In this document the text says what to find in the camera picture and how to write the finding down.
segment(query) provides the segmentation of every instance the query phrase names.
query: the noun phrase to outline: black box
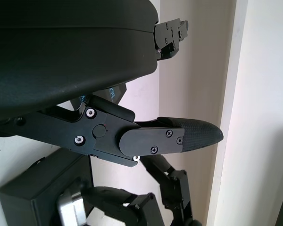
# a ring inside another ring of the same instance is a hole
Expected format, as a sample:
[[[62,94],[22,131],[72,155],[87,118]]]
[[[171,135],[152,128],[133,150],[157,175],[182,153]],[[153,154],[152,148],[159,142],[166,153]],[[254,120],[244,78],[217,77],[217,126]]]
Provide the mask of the black box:
[[[59,149],[0,188],[0,201],[8,226],[59,225],[56,202],[76,179],[93,186],[90,158]],[[92,206],[85,203],[88,215]]]

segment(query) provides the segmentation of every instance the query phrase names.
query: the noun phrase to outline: textured rubber fingertip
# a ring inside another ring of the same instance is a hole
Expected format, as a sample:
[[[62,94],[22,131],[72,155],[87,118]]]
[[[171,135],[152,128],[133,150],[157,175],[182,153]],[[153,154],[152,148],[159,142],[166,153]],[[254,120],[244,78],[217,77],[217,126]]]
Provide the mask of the textured rubber fingertip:
[[[221,129],[206,121],[166,117],[159,117],[157,120],[184,129],[182,152],[214,145],[223,140]]]

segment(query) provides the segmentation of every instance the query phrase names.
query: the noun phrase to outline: screw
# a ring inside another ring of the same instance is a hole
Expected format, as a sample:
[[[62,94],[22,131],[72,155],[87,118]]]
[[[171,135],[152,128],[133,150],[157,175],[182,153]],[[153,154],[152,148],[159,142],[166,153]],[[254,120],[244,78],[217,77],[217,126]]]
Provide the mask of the screw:
[[[154,146],[151,148],[151,154],[156,154],[158,151],[158,147]]]
[[[140,156],[134,156],[134,157],[133,157],[133,161],[139,161],[140,159],[141,159]]]
[[[14,122],[17,126],[23,126],[26,123],[25,119],[22,117],[15,118]]]
[[[173,131],[168,130],[168,131],[166,132],[166,137],[171,137],[172,135],[173,135]]]
[[[75,137],[75,145],[82,146],[85,143],[85,139],[83,136],[76,136]]]
[[[86,116],[88,118],[93,118],[95,116],[95,110],[93,110],[92,108],[87,109]]]
[[[182,137],[177,138],[177,143],[181,145],[183,143],[183,138]]]

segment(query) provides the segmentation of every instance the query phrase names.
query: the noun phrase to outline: silver screw head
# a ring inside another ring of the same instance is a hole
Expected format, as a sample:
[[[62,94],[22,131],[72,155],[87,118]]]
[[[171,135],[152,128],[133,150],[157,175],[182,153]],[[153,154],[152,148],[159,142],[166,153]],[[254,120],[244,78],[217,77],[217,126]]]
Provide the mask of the silver screw head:
[[[158,147],[154,146],[151,148],[151,154],[156,154],[158,152]]]
[[[134,161],[139,161],[140,159],[141,159],[140,156],[134,156],[134,157],[133,157],[133,160],[134,160]]]
[[[177,143],[181,145],[183,143],[183,138],[182,137],[177,138]]]
[[[171,137],[173,135],[173,131],[167,130],[166,137]]]
[[[87,116],[88,118],[94,117],[94,116],[95,116],[95,110],[92,109],[92,108],[87,109],[87,111],[86,111],[86,116]]]
[[[83,145],[84,144],[84,137],[83,136],[76,136],[75,137],[75,144],[77,145]]]

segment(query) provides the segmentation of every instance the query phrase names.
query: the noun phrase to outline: metal bracket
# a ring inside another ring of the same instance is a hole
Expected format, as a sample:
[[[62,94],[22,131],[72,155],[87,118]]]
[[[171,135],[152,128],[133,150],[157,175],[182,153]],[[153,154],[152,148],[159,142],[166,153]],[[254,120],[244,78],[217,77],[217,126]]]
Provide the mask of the metal bracket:
[[[155,26],[154,37],[158,60],[169,59],[177,54],[179,42],[188,36],[188,28],[188,21],[180,21],[180,19]]]
[[[140,128],[127,131],[119,142],[121,152],[129,157],[183,151],[182,128]]]

